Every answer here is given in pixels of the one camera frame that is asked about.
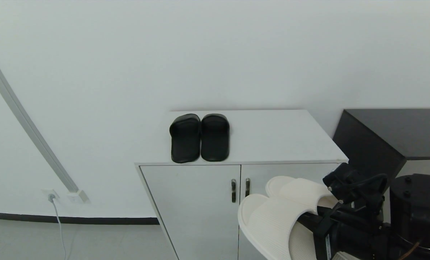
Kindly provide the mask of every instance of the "label sticker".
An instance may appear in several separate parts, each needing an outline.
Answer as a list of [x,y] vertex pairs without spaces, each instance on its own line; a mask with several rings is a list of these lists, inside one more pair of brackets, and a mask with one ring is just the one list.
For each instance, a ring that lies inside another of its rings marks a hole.
[[327,251],[327,260],[332,258],[332,252],[330,251],[330,237],[329,234],[326,235],[326,251]]

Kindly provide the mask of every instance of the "cabinet door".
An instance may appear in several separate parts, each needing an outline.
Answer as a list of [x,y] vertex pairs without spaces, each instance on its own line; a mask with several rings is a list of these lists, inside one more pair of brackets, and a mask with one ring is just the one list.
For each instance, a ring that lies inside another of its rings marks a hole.
[[238,259],[239,165],[142,166],[141,171],[179,260]]
[[[310,164],[263,164],[243,165],[241,170],[241,200],[245,198],[246,179],[250,179],[250,194],[266,196],[266,183],[276,176],[309,179],[322,183],[328,173],[339,166],[339,163]],[[265,260],[266,258],[239,231],[239,260]]]

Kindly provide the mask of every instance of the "black baseboard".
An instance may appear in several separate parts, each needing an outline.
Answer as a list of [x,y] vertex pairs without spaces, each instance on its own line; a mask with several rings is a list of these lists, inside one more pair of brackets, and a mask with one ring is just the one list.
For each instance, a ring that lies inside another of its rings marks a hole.
[[[54,216],[0,213],[0,219],[26,222],[58,223]],[[159,225],[156,217],[60,217],[62,224],[84,225]]]

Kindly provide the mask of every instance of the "power plug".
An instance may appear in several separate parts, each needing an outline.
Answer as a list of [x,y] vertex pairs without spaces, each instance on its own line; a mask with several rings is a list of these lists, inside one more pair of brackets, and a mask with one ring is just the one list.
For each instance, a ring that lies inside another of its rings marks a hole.
[[48,196],[48,201],[50,201],[51,203],[54,203],[53,202],[53,199],[55,199],[56,198],[56,196],[54,195],[54,194],[50,194],[49,196]]
[[50,196],[50,194],[55,196],[54,199],[60,198],[54,189],[42,189],[42,193],[45,196],[45,198],[48,198]]

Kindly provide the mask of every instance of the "black cylinder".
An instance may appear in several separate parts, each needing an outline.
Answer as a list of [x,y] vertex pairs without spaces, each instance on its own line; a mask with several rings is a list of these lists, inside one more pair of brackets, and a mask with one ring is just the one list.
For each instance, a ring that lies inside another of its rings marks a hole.
[[394,179],[390,186],[391,228],[401,238],[430,249],[430,175]]

